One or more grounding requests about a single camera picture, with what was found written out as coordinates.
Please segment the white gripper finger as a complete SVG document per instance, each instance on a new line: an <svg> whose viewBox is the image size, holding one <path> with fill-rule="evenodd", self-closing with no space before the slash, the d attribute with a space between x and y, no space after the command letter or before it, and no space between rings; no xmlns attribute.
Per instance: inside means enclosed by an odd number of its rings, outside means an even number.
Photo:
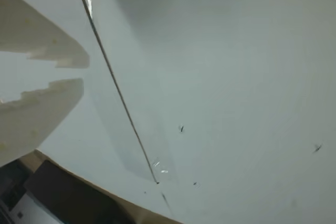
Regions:
<svg viewBox="0 0 336 224"><path fill-rule="evenodd" d="M2 103L1 166L34 151L73 110L83 92L82 79L66 79Z"/></svg>
<svg viewBox="0 0 336 224"><path fill-rule="evenodd" d="M24 0L1 0L1 51L55 61L57 68L90 65L80 43Z"/></svg>

